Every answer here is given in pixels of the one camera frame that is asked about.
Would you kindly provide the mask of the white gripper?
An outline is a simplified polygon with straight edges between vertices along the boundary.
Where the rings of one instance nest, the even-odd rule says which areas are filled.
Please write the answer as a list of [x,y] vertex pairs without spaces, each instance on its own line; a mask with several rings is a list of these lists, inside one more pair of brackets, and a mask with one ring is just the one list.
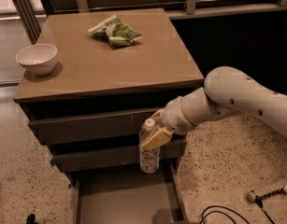
[[151,115],[156,122],[162,122],[164,127],[156,125],[150,131],[142,133],[140,147],[151,151],[169,143],[173,133],[184,135],[195,129],[195,126],[186,118],[181,106],[182,97],[170,101],[164,109],[159,109]]

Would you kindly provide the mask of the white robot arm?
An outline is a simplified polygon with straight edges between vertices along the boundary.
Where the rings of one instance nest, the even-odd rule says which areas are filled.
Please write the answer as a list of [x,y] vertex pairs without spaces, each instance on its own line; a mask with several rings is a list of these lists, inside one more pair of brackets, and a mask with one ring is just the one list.
[[184,135],[205,121],[248,113],[287,137],[287,95],[272,91],[229,66],[213,69],[204,86],[179,96],[156,111],[155,126],[140,142],[145,150],[161,147],[174,134]]

